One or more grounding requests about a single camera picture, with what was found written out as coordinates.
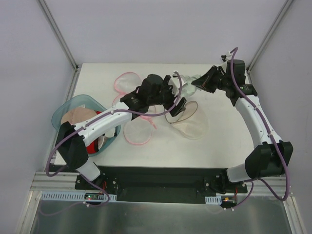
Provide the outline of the cream mesh laundry bag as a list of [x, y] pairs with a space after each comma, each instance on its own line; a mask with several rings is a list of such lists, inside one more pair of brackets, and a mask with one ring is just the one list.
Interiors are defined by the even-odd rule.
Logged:
[[196, 101], [185, 104], [185, 110], [176, 117], [170, 113], [165, 115], [166, 121], [185, 138], [198, 140], [206, 134], [208, 130], [208, 119]]

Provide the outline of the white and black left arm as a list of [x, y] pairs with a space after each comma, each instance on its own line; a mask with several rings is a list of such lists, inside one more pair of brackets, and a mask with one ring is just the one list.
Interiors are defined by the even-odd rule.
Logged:
[[140, 86], [125, 94], [106, 111], [74, 125], [69, 122], [61, 124], [53, 151], [59, 152], [66, 162], [65, 167], [77, 171], [91, 189], [97, 190], [103, 184], [102, 172], [89, 158], [87, 146], [119, 125], [140, 116], [152, 117], [148, 113], [151, 106], [163, 106], [161, 116], [166, 113], [177, 116], [184, 110], [186, 103], [182, 97], [185, 85], [186, 82], [178, 72], [164, 78], [150, 74]]

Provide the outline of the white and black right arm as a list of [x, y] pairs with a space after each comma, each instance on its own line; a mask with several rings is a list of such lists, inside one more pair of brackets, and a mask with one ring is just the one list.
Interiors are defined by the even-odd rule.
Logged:
[[192, 81], [193, 86], [208, 93], [224, 91], [241, 114], [253, 141], [254, 150], [245, 162], [228, 168], [227, 176], [219, 180], [224, 192], [235, 189], [237, 182], [284, 174], [293, 153], [292, 144], [282, 140], [264, 115], [253, 85], [245, 81], [245, 62], [239, 59], [229, 60], [222, 66], [214, 65]]

